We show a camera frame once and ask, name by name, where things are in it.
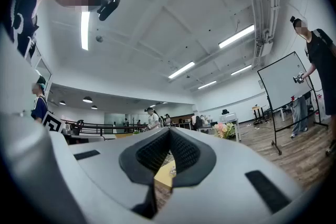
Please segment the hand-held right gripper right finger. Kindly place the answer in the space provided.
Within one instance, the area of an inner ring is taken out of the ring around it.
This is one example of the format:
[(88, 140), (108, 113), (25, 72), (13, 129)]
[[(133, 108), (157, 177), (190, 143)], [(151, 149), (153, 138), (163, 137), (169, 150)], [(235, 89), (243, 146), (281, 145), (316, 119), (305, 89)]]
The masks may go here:
[[(212, 171), (193, 187), (173, 188), (173, 194), (157, 214), (158, 223), (291, 223), (313, 200), (315, 190), (303, 190), (284, 170), (246, 145), (200, 132), (183, 134), (214, 150)], [(258, 193), (247, 173), (259, 171), (284, 195), (276, 200), (267, 182), (257, 181)]]

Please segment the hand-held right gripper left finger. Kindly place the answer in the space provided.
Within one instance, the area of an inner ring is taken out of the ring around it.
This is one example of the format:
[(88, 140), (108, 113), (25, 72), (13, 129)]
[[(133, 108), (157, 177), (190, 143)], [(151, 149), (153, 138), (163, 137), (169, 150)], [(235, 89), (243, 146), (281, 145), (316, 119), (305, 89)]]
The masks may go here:
[(50, 134), (51, 202), (60, 223), (170, 223), (158, 210), (155, 157), (145, 149), (169, 135), (163, 128), (110, 142), (68, 145)]

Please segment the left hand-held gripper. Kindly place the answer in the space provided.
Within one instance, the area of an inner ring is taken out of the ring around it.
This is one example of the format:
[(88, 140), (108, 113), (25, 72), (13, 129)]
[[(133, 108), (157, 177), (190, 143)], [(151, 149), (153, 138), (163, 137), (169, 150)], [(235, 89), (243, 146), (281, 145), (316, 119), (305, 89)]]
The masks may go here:
[(42, 124), (48, 131), (54, 131), (59, 133), (61, 133), (62, 130), (65, 128), (64, 121), (62, 121), (49, 111), (47, 111), (42, 121)]

